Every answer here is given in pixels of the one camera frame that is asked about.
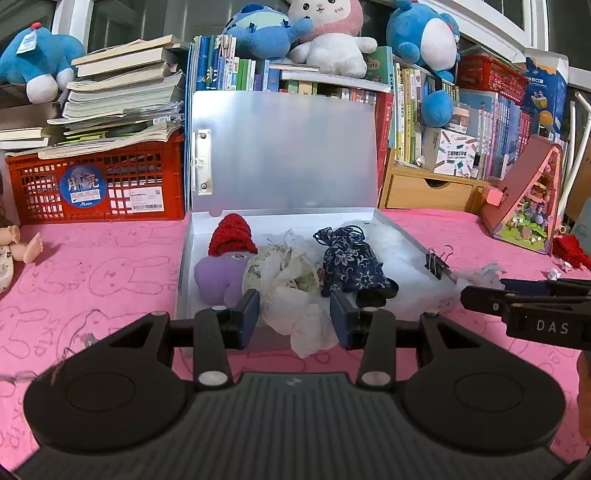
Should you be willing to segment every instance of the doll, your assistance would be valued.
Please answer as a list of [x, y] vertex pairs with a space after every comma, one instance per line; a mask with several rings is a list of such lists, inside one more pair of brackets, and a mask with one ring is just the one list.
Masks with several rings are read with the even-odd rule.
[[[8, 222], [0, 214], [0, 225]], [[29, 243], [21, 243], [21, 232], [16, 225], [0, 228], [0, 293], [4, 292], [14, 275], [14, 260], [25, 264], [32, 263], [43, 252], [41, 234], [38, 233]]]

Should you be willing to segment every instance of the white plush toy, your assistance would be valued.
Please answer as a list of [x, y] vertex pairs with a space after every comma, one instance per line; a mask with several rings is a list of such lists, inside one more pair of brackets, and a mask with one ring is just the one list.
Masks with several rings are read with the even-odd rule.
[[363, 78], [367, 64], [363, 53], [373, 53], [378, 43], [357, 37], [363, 26], [359, 0], [293, 0], [288, 13], [293, 21], [308, 17], [314, 31], [287, 57], [295, 63], [318, 65], [323, 73]]

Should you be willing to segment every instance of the red knitted hat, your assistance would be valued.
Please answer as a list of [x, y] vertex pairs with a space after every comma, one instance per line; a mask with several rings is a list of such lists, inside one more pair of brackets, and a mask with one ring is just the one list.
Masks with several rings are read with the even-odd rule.
[[208, 255], [219, 257], [227, 252], [250, 252], [257, 254], [251, 238], [251, 228], [237, 213], [226, 215], [215, 229], [209, 244]]

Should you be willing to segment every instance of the white pipe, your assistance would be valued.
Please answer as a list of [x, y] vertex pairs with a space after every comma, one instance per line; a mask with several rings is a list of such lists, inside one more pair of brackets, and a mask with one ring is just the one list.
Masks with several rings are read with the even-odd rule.
[[580, 92], [577, 92], [575, 96], [577, 100], [581, 102], [585, 110], [587, 110], [587, 124], [585, 125], [583, 138], [581, 139], [581, 144], [579, 145], [579, 152], [577, 153], [577, 158], [574, 161], [574, 165], [569, 174], [569, 177], [566, 179], [564, 190], [562, 192], [562, 197], [560, 198], [560, 203], [558, 204], [558, 218], [560, 220], [562, 220], [562, 217], [564, 215], [566, 203], [569, 201], [570, 191], [573, 189], [574, 181], [577, 178], [577, 173], [579, 173], [579, 168], [581, 167], [581, 163], [583, 162], [583, 157], [585, 155], [585, 150], [587, 150], [587, 142], [589, 141], [589, 136], [591, 135], [591, 105], [588, 103], [585, 97], [581, 95]]
[[577, 105], [576, 103], [571, 100], [570, 102], [570, 148], [569, 148], [569, 160], [566, 165], [566, 175], [564, 179], [566, 180], [569, 178], [570, 172], [573, 170], [573, 162], [574, 162], [574, 149], [575, 149], [575, 139], [577, 138], [576, 135], [577, 130]]
[[583, 96], [583, 94], [581, 92], [577, 92], [574, 95], [577, 98], [577, 100], [579, 102], [581, 102], [581, 104], [583, 105], [585, 110], [587, 110], [587, 113], [589, 113], [591, 115], [591, 105], [589, 104], [587, 99]]

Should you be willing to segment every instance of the blue floral pouch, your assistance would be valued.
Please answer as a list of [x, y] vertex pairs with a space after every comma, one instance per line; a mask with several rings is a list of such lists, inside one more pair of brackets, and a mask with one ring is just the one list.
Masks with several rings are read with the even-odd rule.
[[335, 289], [351, 293], [390, 287], [382, 264], [365, 242], [365, 234], [360, 227], [349, 225], [334, 231], [331, 227], [323, 228], [314, 234], [314, 239], [328, 247], [323, 262], [323, 297], [329, 297]]

